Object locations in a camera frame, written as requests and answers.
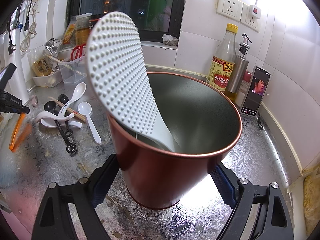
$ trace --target black window frame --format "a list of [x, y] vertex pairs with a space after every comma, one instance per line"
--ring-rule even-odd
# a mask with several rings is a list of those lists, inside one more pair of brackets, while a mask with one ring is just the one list
[[[67, 12], [66, 12], [67, 25], [70, 22], [71, 16], [79, 15], [80, 3], [81, 3], [81, 0], [68, 0]], [[185, 4], [185, 0], [173, 0], [168, 32], [138, 30], [140, 40], [162, 42], [163, 34], [168, 34], [168, 35], [179, 38], [184, 4]]]

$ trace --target copper-colored bucket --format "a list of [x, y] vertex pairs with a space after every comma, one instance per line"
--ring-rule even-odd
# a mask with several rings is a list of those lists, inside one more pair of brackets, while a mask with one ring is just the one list
[[163, 72], [148, 76], [159, 111], [184, 153], [162, 150], [141, 136], [138, 140], [109, 114], [108, 120], [131, 196], [145, 207], [163, 209], [177, 203], [229, 153], [242, 122], [232, 102], [202, 81]]

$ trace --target window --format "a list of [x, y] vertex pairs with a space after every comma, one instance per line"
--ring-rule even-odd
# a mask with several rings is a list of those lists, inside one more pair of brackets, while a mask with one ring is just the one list
[[70, 16], [121, 11], [129, 15], [142, 41], [162, 42], [163, 34], [179, 38], [185, 0], [69, 0]]

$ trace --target window sill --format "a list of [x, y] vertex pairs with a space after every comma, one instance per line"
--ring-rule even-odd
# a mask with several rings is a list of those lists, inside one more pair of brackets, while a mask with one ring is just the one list
[[158, 48], [164, 48], [164, 49], [174, 49], [177, 50], [177, 46], [169, 46], [164, 45], [161, 42], [155, 42], [155, 41], [141, 41], [141, 46], [150, 46], [150, 47], [158, 47]]

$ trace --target countertop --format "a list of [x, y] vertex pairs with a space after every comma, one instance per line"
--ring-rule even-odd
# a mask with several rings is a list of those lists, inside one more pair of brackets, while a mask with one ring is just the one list
[[[0, 137], [0, 192], [19, 221], [31, 233], [42, 197], [50, 182], [60, 186], [73, 184], [81, 177], [89, 177], [95, 168], [103, 165], [111, 153], [115, 153], [106, 112], [87, 86], [84, 96], [71, 105], [76, 110], [80, 102], [92, 105], [91, 118], [101, 139], [97, 145], [89, 125], [73, 128], [73, 142], [78, 152], [71, 157], [58, 129], [49, 129], [35, 123], [35, 116], [43, 111], [48, 96], [60, 94], [72, 97], [74, 86], [58, 84], [54, 88], [34, 88], [38, 105], [30, 107], [20, 129], [20, 144], [12, 152], [8, 145], [12, 130], [18, 119], [15, 114], [9, 120]], [[235, 174], [257, 185], [267, 186], [276, 181], [284, 195], [289, 212], [292, 213], [286, 188], [290, 179], [286, 165], [277, 150], [267, 125], [259, 130], [254, 118], [242, 116], [243, 132], [239, 142], [223, 160]], [[74, 204], [70, 213], [79, 239], [86, 239]], [[137, 204], [129, 195], [121, 171], [114, 180], [105, 201], [96, 212], [111, 239], [125, 240], [213, 240], [225, 225], [231, 208], [225, 205], [214, 182], [208, 175], [183, 199], [165, 210], [150, 210]]]

